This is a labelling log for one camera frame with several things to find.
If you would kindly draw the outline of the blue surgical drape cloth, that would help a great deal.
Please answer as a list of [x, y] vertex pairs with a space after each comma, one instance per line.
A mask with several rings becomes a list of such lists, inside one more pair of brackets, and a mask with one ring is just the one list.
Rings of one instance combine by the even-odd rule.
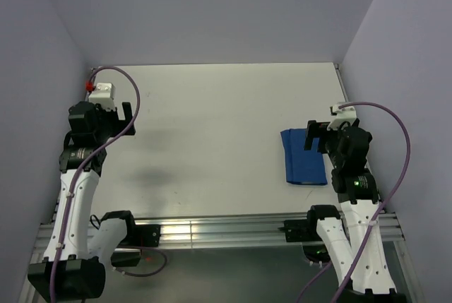
[[312, 149], [305, 150], [306, 129], [286, 129], [280, 132], [285, 154], [285, 179], [292, 185], [325, 186], [325, 164], [322, 154], [316, 149], [318, 139], [313, 140]]

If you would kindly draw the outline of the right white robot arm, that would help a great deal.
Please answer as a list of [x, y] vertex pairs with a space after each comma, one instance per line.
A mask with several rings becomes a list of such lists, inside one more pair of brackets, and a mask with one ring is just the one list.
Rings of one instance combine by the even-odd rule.
[[309, 228], [324, 243], [338, 278], [333, 302], [406, 302], [396, 289], [383, 250], [381, 201], [367, 168], [371, 134], [357, 121], [332, 126], [311, 120], [305, 150], [311, 150], [315, 139], [318, 152], [332, 163], [332, 185], [340, 204], [312, 206], [308, 212]]

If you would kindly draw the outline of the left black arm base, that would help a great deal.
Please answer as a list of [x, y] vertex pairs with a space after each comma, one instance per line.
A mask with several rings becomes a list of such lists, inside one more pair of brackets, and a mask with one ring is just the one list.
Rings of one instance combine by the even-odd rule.
[[137, 225], [131, 237], [120, 242], [112, 254], [112, 265], [117, 268], [135, 267], [138, 265], [143, 251], [131, 249], [131, 246], [146, 246], [155, 248], [160, 241], [160, 225]]

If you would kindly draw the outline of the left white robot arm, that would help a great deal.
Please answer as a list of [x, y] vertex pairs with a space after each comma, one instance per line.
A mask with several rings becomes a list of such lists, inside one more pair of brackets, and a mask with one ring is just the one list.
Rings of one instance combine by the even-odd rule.
[[131, 237], [131, 211], [105, 213], [93, 237], [88, 220], [106, 147], [123, 135], [132, 136], [136, 113], [122, 105], [124, 119], [115, 109], [81, 101], [69, 109], [70, 130], [59, 157], [61, 188], [54, 228], [43, 259], [28, 268], [28, 280], [46, 302], [68, 302], [101, 296], [111, 257]]

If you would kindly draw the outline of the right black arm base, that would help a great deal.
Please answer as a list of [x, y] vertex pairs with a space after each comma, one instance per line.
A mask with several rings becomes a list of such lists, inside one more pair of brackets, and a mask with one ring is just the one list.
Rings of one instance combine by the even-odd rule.
[[312, 230], [307, 219], [285, 220], [283, 226], [278, 230], [285, 234], [287, 243], [295, 242], [317, 242], [321, 238]]

